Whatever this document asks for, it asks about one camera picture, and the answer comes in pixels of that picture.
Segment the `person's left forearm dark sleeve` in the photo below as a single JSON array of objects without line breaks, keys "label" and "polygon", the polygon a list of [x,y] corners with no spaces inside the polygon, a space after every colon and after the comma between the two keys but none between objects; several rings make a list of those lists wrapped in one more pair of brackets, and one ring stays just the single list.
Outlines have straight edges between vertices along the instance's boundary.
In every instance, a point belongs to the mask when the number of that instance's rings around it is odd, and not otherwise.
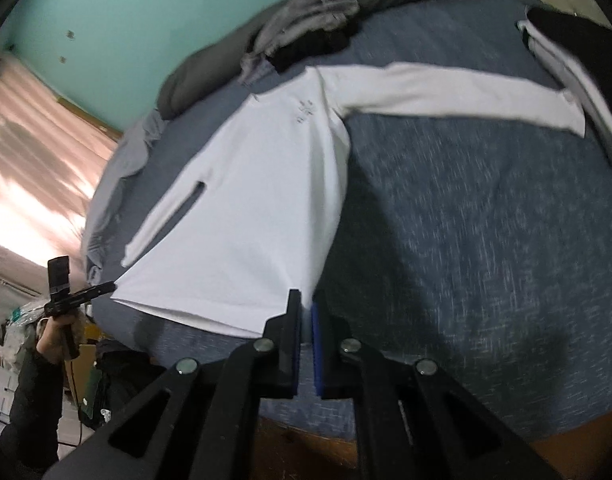
[{"label": "person's left forearm dark sleeve", "polygon": [[58,461],[63,370],[34,350],[18,376],[9,423],[0,434],[0,471],[6,479],[41,479]]}]

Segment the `person's left hand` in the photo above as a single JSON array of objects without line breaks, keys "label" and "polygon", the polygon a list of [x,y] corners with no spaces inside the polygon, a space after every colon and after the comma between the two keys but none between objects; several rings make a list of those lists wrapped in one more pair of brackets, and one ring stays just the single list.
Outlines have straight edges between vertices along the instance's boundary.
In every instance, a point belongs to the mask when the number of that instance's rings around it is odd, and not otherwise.
[{"label": "person's left hand", "polygon": [[36,343],[37,352],[51,364],[64,361],[64,328],[71,327],[78,321],[77,314],[62,315],[58,318],[43,318],[41,326],[44,331]]}]

